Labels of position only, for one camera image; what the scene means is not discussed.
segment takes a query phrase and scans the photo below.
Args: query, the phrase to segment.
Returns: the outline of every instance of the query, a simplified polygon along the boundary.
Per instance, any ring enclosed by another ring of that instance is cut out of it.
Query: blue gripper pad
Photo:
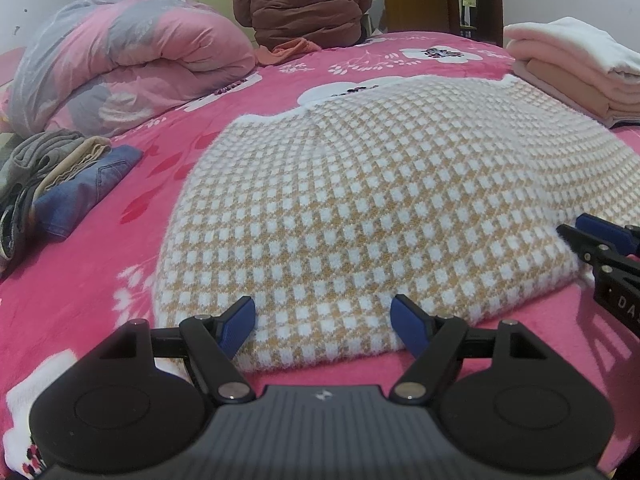
[[[255,303],[249,298],[223,324],[218,345],[229,359],[234,358],[254,327]]]
[[[429,345],[424,321],[397,297],[391,301],[390,316],[391,326],[398,337],[411,355],[417,358]]]
[[[605,240],[615,246],[619,254],[627,256],[638,252],[639,241],[627,229],[602,218],[583,213],[575,220],[575,228]]]

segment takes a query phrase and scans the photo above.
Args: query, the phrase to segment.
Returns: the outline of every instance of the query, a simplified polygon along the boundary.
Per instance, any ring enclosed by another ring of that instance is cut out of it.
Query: gray ribbed surface
[[[46,480],[84,476],[52,468]],[[180,456],[119,480],[536,480],[470,460],[428,412],[388,402],[376,386],[270,386],[259,400],[225,406]],[[545,477],[602,480],[595,471]]]

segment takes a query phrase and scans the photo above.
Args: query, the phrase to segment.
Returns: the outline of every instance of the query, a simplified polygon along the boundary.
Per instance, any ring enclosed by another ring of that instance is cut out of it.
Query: folded white towel
[[[572,56],[562,48],[537,40],[514,40],[507,45],[506,49],[517,60],[539,59],[564,68],[578,79],[595,86],[613,101],[628,105],[640,103],[640,86],[624,84],[619,80],[607,77],[580,62],[575,56]]]
[[[551,97],[555,97],[560,102],[566,104],[569,108],[573,108],[577,112],[580,112],[587,117],[590,117],[591,119],[595,119],[599,123],[604,124],[607,128],[612,128],[618,123],[640,124],[640,115],[628,112],[609,110],[607,115],[605,115],[604,117],[598,117],[597,115],[586,110],[584,107],[580,106],[571,98],[564,95],[555,86],[551,86],[549,83],[545,83],[544,81],[542,81],[542,79],[534,76],[531,72],[529,72],[529,70],[527,70],[526,63],[524,61],[516,61],[515,63],[513,63],[511,69],[516,76],[524,79],[524,81],[526,81],[527,83],[532,84],[536,88],[540,88],[543,92],[551,95]]]
[[[504,35],[512,40],[548,43],[609,78],[640,85],[640,54],[619,44],[603,30],[575,18],[507,25]]]

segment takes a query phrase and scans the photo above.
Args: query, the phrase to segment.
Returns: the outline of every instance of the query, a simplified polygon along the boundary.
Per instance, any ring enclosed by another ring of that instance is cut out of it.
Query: pink and gray comforter
[[[111,137],[243,78],[248,38],[191,0],[76,0],[27,47],[2,99],[23,137],[69,128]]]

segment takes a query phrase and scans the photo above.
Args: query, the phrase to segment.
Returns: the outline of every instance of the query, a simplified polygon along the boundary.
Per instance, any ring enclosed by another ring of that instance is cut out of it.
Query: orange cloth
[[[255,49],[255,60],[261,66],[280,65],[285,61],[297,59],[305,54],[311,54],[319,50],[322,50],[322,48],[313,41],[305,38],[296,38],[278,45],[271,51],[263,45],[259,46]]]

